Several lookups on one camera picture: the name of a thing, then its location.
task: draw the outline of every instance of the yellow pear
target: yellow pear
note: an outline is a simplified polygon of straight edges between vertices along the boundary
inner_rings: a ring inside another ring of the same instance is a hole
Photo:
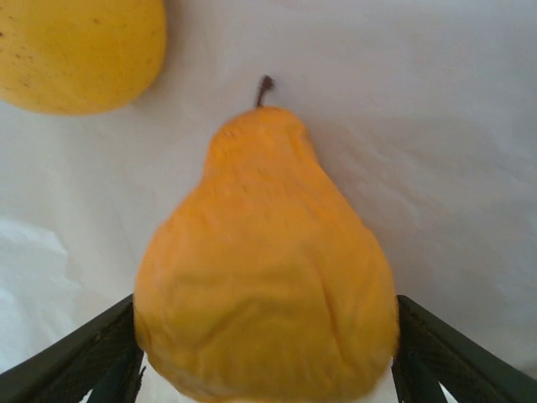
[[[271,84],[216,133],[201,182],[149,244],[137,340],[198,401],[355,400],[398,347],[392,273],[306,126],[261,106]]]
[[[2,0],[0,94],[39,113],[111,111],[152,84],[165,47],[163,0]]]

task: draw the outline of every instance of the white paper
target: white paper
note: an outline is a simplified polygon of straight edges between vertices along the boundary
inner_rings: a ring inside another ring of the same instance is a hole
[[[0,370],[132,292],[156,226],[263,74],[267,102],[305,121],[377,234],[398,292],[537,369],[537,2],[166,5],[163,72],[131,106],[0,105]],[[184,399],[149,371],[139,401]],[[368,401],[396,401],[389,377]]]

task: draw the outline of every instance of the pear stem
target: pear stem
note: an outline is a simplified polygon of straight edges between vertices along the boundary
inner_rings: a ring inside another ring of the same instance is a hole
[[[259,84],[258,96],[256,97],[255,107],[263,106],[263,98],[265,94],[274,89],[274,80],[270,76],[263,76]]]

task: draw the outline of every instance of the white backdrop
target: white backdrop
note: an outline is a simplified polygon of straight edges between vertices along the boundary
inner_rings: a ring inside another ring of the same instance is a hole
[[[398,292],[537,368],[537,1],[167,7],[164,70],[133,105],[56,118],[0,104],[0,372],[132,292],[153,231],[262,74]],[[182,399],[149,372],[141,402]],[[371,401],[395,401],[389,379]]]

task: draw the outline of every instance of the white surface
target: white surface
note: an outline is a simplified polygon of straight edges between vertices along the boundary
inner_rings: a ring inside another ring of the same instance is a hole
[[[0,105],[0,371],[129,294],[206,146],[268,103],[310,127],[398,291],[521,369],[537,364],[537,2],[168,1],[169,53],[132,106]],[[183,399],[146,377],[141,402]],[[389,379],[371,399],[394,402]]]

